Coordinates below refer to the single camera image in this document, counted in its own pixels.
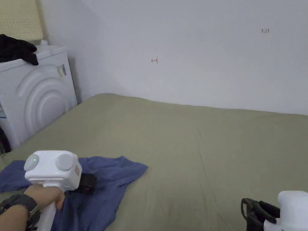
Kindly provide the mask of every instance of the handwritten number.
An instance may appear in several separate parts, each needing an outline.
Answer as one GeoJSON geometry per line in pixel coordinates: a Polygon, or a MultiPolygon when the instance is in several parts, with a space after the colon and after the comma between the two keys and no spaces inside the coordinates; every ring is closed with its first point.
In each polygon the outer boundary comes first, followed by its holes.
{"type": "Polygon", "coordinates": [[[269,33],[269,29],[262,29],[261,33],[269,33]]]}

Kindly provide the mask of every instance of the washing machine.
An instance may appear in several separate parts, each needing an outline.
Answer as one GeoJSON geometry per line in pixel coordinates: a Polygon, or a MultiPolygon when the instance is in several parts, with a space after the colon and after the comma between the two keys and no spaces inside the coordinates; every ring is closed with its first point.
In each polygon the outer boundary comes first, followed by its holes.
{"type": "Polygon", "coordinates": [[[12,148],[77,105],[67,48],[37,48],[38,66],[0,63],[0,127],[12,148]]]}

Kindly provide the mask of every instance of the wristwatch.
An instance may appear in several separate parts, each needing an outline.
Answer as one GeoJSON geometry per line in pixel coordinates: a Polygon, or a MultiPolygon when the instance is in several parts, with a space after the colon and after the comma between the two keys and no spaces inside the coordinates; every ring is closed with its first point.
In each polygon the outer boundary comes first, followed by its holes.
{"type": "Polygon", "coordinates": [[[9,199],[4,200],[0,204],[0,215],[8,210],[13,205],[23,205],[29,212],[27,230],[31,228],[39,221],[40,211],[36,201],[25,194],[13,195],[9,199]]]}

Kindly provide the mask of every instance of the hand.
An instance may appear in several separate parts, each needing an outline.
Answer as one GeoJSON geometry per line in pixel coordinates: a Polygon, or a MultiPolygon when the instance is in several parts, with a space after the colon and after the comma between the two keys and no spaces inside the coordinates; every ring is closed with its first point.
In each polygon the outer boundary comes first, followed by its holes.
{"type": "Polygon", "coordinates": [[[40,185],[31,185],[24,194],[33,198],[40,209],[46,208],[53,202],[57,209],[61,209],[64,201],[64,193],[56,186],[43,188],[40,185]]]}

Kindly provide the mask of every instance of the mattress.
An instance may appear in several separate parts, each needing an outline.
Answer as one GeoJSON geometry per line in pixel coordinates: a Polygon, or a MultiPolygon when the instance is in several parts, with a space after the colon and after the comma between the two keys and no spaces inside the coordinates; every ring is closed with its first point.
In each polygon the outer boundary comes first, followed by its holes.
{"type": "Polygon", "coordinates": [[[2,155],[0,166],[37,150],[123,155],[149,169],[107,231],[245,230],[242,198],[277,205],[282,190],[308,191],[307,141],[308,116],[100,94],[2,155]]]}

